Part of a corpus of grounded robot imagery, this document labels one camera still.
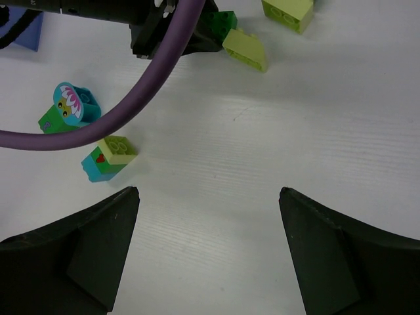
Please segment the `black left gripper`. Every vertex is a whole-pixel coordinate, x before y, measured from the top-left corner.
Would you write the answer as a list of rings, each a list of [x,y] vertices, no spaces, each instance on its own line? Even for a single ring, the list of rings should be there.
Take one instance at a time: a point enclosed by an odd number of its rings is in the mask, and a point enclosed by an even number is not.
[[[172,14],[177,4],[177,1],[2,1],[1,27],[9,23],[12,7],[24,12],[1,36],[1,48],[17,39],[42,12],[54,12],[127,24],[131,31],[133,54],[150,60],[167,29],[164,17]]]

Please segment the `cyan lego brick of trio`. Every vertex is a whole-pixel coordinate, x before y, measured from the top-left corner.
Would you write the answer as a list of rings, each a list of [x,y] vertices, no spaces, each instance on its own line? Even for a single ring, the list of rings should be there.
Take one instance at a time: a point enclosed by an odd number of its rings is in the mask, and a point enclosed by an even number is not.
[[[116,176],[115,173],[101,173],[91,156],[87,156],[81,165],[90,182],[105,182]]]

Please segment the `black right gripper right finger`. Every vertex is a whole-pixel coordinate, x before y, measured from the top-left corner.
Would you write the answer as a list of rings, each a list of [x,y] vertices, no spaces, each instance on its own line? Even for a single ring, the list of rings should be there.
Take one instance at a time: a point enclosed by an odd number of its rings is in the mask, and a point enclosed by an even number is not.
[[[279,206],[306,314],[419,313],[419,241],[292,188]]]

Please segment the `green four-stud lego brick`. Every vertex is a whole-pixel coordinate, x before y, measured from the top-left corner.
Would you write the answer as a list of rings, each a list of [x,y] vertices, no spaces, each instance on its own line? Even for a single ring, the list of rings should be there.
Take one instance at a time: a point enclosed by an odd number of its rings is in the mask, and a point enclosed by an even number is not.
[[[205,12],[201,15],[215,37],[223,42],[231,29],[236,29],[238,19],[234,11]]]

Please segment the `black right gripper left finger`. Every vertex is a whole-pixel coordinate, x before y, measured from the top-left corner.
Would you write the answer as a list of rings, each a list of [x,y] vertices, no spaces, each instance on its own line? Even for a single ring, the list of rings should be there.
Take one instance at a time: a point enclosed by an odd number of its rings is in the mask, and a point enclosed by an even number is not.
[[[134,186],[1,242],[2,314],[108,314],[140,197]]]

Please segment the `green heart lego brick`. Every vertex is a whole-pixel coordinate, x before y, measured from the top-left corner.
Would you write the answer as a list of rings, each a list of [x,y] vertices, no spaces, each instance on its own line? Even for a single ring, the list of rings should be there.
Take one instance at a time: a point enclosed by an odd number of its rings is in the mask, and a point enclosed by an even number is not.
[[[91,152],[90,156],[102,174],[118,173],[126,166],[126,164],[111,165],[98,146]]]

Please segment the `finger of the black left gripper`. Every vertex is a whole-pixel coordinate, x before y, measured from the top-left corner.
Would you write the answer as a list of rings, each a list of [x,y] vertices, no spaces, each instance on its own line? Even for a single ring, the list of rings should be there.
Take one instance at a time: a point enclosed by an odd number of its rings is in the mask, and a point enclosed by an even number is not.
[[[206,25],[201,15],[205,12],[218,12],[214,1],[206,1],[203,10],[200,14],[198,23],[196,24],[195,30],[184,49],[183,55],[193,53],[206,53],[206,52],[218,52],[222,49],[222,42],[219,41],[210,30],[210,27]]]

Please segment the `purple-blue plastic tray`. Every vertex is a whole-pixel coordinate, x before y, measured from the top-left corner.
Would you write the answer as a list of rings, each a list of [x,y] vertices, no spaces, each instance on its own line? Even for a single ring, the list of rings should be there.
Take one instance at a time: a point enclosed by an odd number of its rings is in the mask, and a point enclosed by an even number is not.
[[[25,9],[10,8],[10,23],[17,22],[18,19],[24,14]],[[29,49],[31,51],[38,51],[39,42],[41,37],[41,29],[43,23],[43,13],[40,13],[34,21],[23,31],[17,39],[14,40],[14,44]]]

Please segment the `lime sloped lego brick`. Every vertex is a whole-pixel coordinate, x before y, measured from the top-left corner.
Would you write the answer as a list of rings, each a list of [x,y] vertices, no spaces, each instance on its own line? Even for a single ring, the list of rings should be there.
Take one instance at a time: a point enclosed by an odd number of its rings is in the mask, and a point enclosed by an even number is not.
[[[231,29],[225,37],[222,46],[230,57],[262,73],[267,71],[266,52],[256,35],[247,35],[240,28]]]
[[[314,2],[311,0],[262,0],[267,18],[303,34],[313,17]]]

